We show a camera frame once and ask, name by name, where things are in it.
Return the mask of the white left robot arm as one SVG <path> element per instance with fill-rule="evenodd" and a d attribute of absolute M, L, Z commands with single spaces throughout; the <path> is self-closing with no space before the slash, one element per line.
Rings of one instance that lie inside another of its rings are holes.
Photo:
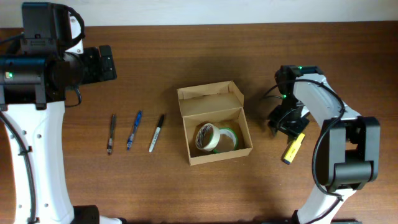
<path fill-rule="evenodd" d="M 16 223 L 123 223 L 95 205 L 72 205 L 62 126 L 66 92 L 115 80 L 111 47 L 83 47 L 85 23 L 73 8 L 22 4 L 23 33 L 1 56 L 1 121 L 9 140 Z"/>

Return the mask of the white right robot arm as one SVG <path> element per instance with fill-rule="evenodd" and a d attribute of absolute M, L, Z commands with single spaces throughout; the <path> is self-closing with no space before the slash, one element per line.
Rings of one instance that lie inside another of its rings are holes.
<path fill-rule="evenodd" d="M 268 115 L 273 134 L 298 140 L 312 115 L 320 135 L 312 156 L 314 188 L 290 223 L 332 223 L 341 206 L 377 179 L 381 127 L 361 116 L 330 87 L 318 66 L 283 65 L 275 73 L 282 103 Z"/>

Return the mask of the green tape roll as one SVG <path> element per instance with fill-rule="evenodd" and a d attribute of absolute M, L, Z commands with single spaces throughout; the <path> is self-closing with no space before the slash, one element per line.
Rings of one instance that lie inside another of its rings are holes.
<path fill-rule="evenodd" d="M 213 149 L 214 153 L 223 153 L 234 151 L 238 146 L 238 137 L 236 133 L 230 128 L 220 129 L 220 140 L 218 144 Z"/>

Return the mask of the black sharpie marker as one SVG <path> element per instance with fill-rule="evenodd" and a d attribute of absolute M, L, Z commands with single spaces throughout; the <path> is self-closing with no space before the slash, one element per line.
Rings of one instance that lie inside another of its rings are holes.
<path fill-rule="evenodd" d="M 155 148 L 155 144 L 156 144 L 157 139 L 158 139 L 158 137 L 159 137 L 160 130 L 161 130 L 161 127 L 162 127 L 162 125 L 163 125 L 164 119 L 165 119 L 165 115 L 162 114 L 162 115 L 160 116 L 159 122 L 158 122 L 158 124 L 157 124 L 156 129 L 155 129 L 155 132 L 154 132 L 152 141 L 151 141 L 151 143 L 150 143 L 149 152 L 153 152 L 153 150 L 154 150 L 154 148 Z"/>

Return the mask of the cardboard box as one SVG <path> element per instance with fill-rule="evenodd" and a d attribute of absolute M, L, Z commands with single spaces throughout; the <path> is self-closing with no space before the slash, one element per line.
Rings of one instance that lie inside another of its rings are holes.
<path fill-rule="evenodd" d="M 244 95 L 234 82 L 179 88 L 177 94 L 191 166 L 250 154 L 253 145 L 243 108 Z M 199 129 L 206 123 L 211 123 L 219 129 L 232 129 L 238 137 L 237 149 L 223 153 L 197 149 L 195 138 Z"/>

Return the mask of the white masking tape roll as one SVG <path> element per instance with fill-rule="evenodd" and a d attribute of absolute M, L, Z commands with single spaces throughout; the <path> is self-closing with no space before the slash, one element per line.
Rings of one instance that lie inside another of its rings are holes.
<path fill-rule="evenodd" d="M 211 123 L 204 124 L 195 138 L 195 145 L 201 151 L 212 151 L 220 141 L 220 129 Z"/>

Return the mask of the yellow highlighter marker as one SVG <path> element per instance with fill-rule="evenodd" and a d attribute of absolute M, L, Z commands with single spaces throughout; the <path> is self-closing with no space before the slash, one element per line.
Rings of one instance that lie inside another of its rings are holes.
<path fill-rule="evenodd" d="M 300 133 L 296 139 L 294 139 L 288 146 L 287 150 L 284 152 L 282 156 L 282 162 L 287 165 L 290 165 L 294 160 L 296 154 L 298 153 L 303 140 L 305 139 L 305 134 Z"/>

